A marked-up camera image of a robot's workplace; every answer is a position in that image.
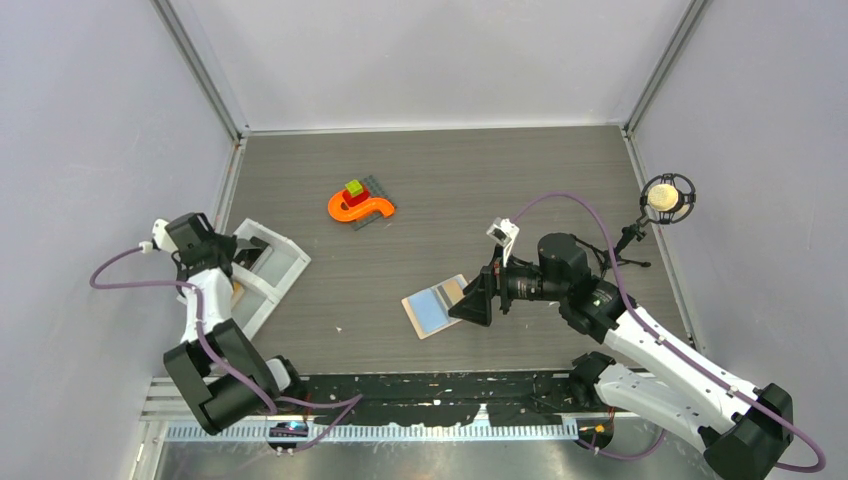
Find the tan card holder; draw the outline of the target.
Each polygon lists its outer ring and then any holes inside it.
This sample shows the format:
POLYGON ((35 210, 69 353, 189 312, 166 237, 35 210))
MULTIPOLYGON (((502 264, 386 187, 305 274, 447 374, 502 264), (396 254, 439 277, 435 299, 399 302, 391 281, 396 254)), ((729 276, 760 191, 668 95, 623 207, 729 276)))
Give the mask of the tan card holder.
POLYGON ((431 290, 433 286, 401 300, 401 305, 420 340, 431 337, 460 322, 459 319, 451 318, 448 311, 444 311, 438 304, 431 290))

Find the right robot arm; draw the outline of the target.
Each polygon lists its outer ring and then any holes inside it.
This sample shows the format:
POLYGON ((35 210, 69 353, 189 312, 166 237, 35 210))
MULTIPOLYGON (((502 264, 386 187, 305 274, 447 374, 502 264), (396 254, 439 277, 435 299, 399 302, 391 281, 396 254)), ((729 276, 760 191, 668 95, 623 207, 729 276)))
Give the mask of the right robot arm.
POLYGON ((771 383, 758 388, 693 350, 616 285, 594 275, 571 234, 550 233, 537 244, 536 264, 495 248, 490 263, 463 290, 452 317, 488 326, 492 301, 555 301, 580 334, 653 373, 642 379, 601 352, 573 362, 571 397, 584 410, 621 408, 687 441, 723 479, 764 479, 794 436, 791 396, 771 383))

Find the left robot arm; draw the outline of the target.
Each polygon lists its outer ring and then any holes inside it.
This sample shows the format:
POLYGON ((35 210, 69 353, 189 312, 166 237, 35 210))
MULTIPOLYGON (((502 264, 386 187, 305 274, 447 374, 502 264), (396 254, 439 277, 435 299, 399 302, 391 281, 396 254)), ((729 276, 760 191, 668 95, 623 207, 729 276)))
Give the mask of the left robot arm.
POLYGON ((177 267, 187 309, 164 366, 204 431, 221 433, 246 416, 298 412, 307 389, 290 360, 264 359, 251 339, 309 263, 292 241, 252 221, 216 232, 206 215, 158 219, 155 246, 177 267))

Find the black credit card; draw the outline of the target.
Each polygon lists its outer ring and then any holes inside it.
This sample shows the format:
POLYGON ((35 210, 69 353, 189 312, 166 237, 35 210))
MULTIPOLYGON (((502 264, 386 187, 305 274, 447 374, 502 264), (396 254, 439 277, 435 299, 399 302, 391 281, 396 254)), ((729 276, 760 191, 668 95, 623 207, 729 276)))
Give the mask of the black credit card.
POLYGON ((249 239, 237 238, 233 263, 250 270, 268 247, 269 244, 266 241, 255 236, 249 239))

